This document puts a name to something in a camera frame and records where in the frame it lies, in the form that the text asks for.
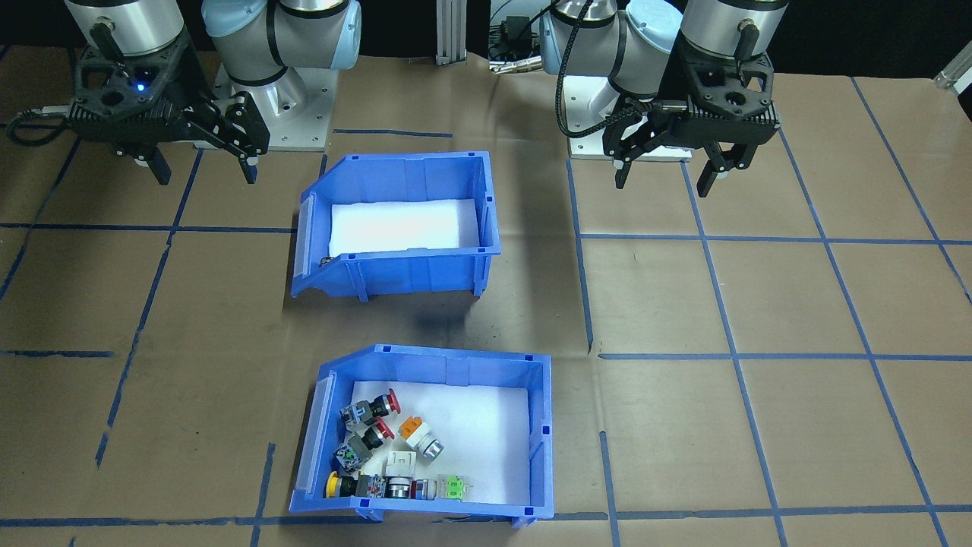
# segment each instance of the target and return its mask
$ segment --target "black cable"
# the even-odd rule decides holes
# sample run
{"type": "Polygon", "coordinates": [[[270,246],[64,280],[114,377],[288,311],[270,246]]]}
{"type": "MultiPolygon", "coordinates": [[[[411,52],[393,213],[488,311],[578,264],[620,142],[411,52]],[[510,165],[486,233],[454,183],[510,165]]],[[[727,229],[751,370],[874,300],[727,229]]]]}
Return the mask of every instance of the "black cable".
{"type": "Polygon", "coordinates": [[[549,12],[550,10],[552,10],[553,7],[556,6],[559,3],[560,3],[560,0],[550,0],[550,3],[547,4],[547,6],[545,8],[543,8],[542,10],[540,10],[540,13],[536,14],[535,16],[533,16],[533,18],[530,19],[530,22],[528,22],[526,26],[524,26],[523,28],[520,29],[520,33],[517,34],[516,35],[516,38],[513,38],[513,40],[519,40],[520,38],[523,38],[523,33],[526,32],[528,28],[533,28],[534,23],[537,22],[537,19],[543,17],[543,14],[545,14],[545,13],[549,12]]]}
{"type": "Polygon", "coordinates": [[[503,9],[503,8],[505,8],[512,1],[513,0],[506,0],[505,2],[503,2],[503,5],[502,6],[499,6],[499,8],[497,8],[496,11],[493,12],[493,14],[491,16],[489,16],[489,21],[490,22],[493,22],[493,19],[496,18],[496,15],[500,12],[500,10],[503,9]]]}
{"type": "Polygon", "coordinates": [[[587,17],[587,11],[591,8],[591,4],[594,0],[587,0],[584,2],[584,6],[580,8],[580,13],[577,14],[577,20],[573,24],[571,29],[571,36],[567,39],[567,46],[564,47],[564,57],[560,61],[560,70],[557,71],[557,88],[554,92],[554,112],[557,115],[557,128],[570,138],[581,138],[587,135],[594,134],[611,124],[617,123],[628,116],[637,114],[638,108],[634,106],[625,107],[620,112],[612,114],[607,118],[604,118],[600,122],[587,129],[582,129],[580,131],[571,131],[567,127],[567,121],[564,119],[564,113],[561,111],[562,103],[564,102],[564,77],[567,76],[567,61],[571,57],[571,50],[573,49],[573,41],[577,38],[577,33],[580,32],[580,26],[587,17]]]}
{"type": "Polygon", "coordinates": [[[65,129],[67,129],[67,120],[64,118],[63,113],[45,114],[40,110],[24,110],[23,112],[20,112],[19,114],[14,116],[7,124],[7,138],[14,141],[16,144],[19,144],[20,146],[30,146],[30,147],[44,146],[45,144],[50,144],[56,138],[58,138],[58,136],[61,133],[63,133],[65,129]],[[57,118],[60,119],[61,121],[60,124],[52,127],[51,132],[42,136],[41,138],[26,139],[17,135],[17,128],[23,122],[29,120],[54,120],[57,118]]]}

